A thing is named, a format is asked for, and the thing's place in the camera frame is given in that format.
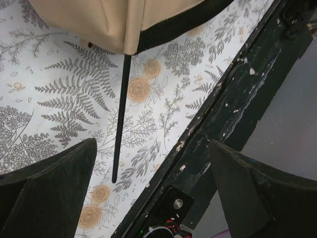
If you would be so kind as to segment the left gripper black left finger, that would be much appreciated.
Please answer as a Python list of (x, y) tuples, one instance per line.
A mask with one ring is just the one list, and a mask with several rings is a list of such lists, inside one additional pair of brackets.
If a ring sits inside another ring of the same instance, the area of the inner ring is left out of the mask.
[(89, 138), (0, 177), (2, 238), (72, 238), (90, 183), (97, 142)]

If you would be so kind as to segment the beige fabric pet tent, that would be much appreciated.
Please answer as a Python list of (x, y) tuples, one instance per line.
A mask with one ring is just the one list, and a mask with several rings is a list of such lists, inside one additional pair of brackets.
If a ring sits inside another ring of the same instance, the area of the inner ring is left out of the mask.
[(230, 0), (32, 0), (47, 24), (112, 53), (136, 55), (208, 22)]

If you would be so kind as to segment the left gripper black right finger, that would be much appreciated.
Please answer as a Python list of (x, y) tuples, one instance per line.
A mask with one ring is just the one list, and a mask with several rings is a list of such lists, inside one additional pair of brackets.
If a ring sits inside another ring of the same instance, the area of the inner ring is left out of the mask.
[(211, 169), (233, 238), (315, 238), (317, 182), (210, 143)]

